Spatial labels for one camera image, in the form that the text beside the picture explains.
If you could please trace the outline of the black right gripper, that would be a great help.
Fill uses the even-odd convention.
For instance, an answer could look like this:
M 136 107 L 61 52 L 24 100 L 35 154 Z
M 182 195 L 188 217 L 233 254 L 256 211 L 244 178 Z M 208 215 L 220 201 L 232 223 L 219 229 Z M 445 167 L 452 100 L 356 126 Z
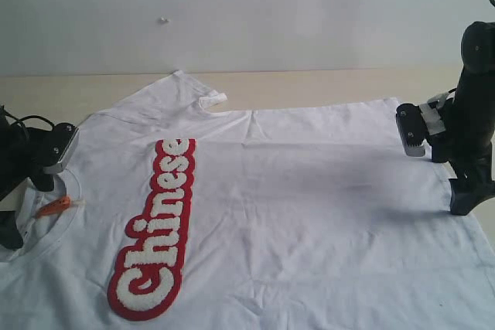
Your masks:
M 450 179 L 450 212 L 468 215 L 494 197 L 492 144 L 494 72 L 461 72 L 454 98 L 444 111 L 445 136 L 431 136 L 431 159 L 449 162 L 458 179 Z

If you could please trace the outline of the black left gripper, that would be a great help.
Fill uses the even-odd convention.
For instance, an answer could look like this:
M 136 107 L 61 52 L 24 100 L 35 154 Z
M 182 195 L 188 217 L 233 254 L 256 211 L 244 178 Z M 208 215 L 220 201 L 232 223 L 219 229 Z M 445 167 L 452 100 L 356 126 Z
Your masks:
M 17 118 L 1 106 L 1 201 L 25 179 L 41 192 L 54 190 L 54 178 L 37 163 L 37 151 L 48 130 L 28 128 L 25 121 L 37 119 L 52 129 L 54 123 L 39 115 Z M 16 225 L 15 211 L 0 212 L 0 244 L 8 250 L 23 247 L 24 240 Z

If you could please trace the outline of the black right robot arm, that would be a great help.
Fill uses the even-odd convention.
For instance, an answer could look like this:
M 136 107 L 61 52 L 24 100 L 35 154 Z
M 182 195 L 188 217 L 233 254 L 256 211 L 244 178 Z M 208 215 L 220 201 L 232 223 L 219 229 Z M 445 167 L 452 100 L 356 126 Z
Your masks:
M 457 87 L 436 106 L 446 130 L 432 135 L 430 145 L 432 160 L 448 162 L 456 174 L 449 180 L 451 214 L 466 216 L 494 197 L 494 23 L 469 25 L 460 50 L 463 68 Z

